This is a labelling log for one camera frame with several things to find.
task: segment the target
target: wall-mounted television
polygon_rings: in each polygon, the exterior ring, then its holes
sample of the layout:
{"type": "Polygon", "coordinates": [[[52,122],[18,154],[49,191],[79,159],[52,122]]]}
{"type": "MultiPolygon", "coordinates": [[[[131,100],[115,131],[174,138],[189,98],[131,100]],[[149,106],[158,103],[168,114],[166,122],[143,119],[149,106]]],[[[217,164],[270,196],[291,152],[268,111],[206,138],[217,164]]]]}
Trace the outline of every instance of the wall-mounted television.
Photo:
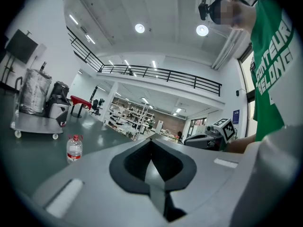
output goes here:
{"type": "Polygon", "coordinates": [[[18,29],[5,49],[26,64],[37,46],[35,41],[18,29]]]}

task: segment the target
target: caster wheel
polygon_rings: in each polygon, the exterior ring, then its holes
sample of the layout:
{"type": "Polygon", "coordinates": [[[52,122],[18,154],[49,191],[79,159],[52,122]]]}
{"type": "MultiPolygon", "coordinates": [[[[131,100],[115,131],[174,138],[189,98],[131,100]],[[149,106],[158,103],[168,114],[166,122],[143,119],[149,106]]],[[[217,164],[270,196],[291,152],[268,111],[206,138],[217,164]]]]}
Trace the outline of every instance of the caster wheel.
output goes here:
{"type": "Polygon", "coordinates": [[[15,137],[16,138],[21,138],[21,132],[20,131],[15,131],[15,137]]]}

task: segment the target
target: neck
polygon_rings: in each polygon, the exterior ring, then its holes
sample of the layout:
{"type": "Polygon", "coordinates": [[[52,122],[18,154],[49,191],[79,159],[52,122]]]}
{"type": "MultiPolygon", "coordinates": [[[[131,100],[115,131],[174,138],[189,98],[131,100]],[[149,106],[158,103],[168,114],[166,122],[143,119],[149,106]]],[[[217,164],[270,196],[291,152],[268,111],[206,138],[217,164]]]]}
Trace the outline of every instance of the neck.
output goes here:
{"type": "Polygon", "coordinates": [[[252,29],[256,23],[256,8],[255,7],[249,7],[249,6],[243,6],[242,12],[244,14],[243,17],[243,29],[245,29],[248,33],[251,34],[252,29]]]}

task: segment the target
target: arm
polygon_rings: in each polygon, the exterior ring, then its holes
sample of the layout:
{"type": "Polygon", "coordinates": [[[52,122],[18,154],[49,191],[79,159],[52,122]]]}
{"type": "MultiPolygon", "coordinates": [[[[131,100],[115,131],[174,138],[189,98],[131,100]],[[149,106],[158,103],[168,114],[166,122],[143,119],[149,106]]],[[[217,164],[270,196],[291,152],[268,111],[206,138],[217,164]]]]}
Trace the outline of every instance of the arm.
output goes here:
{"type": "Polygon", "coordinates": [[[243,139],[233,140],[227,144],[225,152],[244,153],[247,145],[256,141],[256,135],[251,135],[243,139]]]}

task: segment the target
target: metal railing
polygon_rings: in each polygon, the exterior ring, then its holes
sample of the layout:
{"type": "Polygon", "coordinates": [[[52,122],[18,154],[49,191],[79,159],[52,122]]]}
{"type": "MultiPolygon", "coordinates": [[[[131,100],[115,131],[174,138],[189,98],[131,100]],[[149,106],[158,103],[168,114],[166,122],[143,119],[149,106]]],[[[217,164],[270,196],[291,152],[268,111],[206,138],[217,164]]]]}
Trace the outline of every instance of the metal railing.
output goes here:
{"type": "Polygon", "coordinates": [[[71,45],[74,48],[74,53],[85,63],[89,64],[94,70],[99,71],[104,64],[98,59],[93,52],[85,46],[84,43],[67,27],[71,45]]]}
{"type": "Polygon", "coordinates": [[[164,80],[166,82],[177,82],[193,88],[206,90],[220,96],[220,87],[222,84],[211,81],[206,78],[195,75],[162,68],[155,69],[147,66],[125,66],[125,65],[104,65],[100,68],[101,73],[119,73],[123,75],[154,78],[157,80],[164,80]]]}

